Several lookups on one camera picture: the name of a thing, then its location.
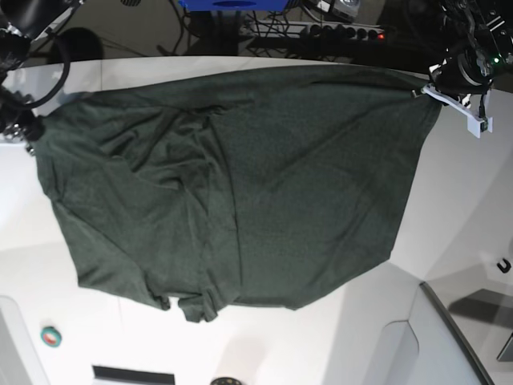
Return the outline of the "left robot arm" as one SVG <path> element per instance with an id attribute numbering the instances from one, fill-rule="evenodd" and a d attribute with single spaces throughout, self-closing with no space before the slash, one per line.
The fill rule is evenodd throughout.
<path id="1" fill-rule="evenodd" d="M 411 32 L 435 58 L 422 90 L 489 126 L 486 104 L 494 80 L 512 72 L 511 1 L 404 1 Z"/>

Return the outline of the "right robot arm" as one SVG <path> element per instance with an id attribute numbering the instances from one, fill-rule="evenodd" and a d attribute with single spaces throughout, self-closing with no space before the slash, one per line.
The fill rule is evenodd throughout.
<path id="1" fill-rule="evenodd" d="M 34 110 L 51 101 L 63 88 L 71 71 L 71 57 L 60 30 L 82 1 L 2 1 L 1 2 L 1 81 L 5 82 L 10 72 L 19 69 L 27 60 L 35 57 L 33 43 L 44 38 L 58 48 L 63 69 L 58 82 L 40 99 L 12 92 L 1 87 L 1 142 L 22 144 L 26 151 L 34 154 L 32 144 L 44 133 L 41 119 Z"/>

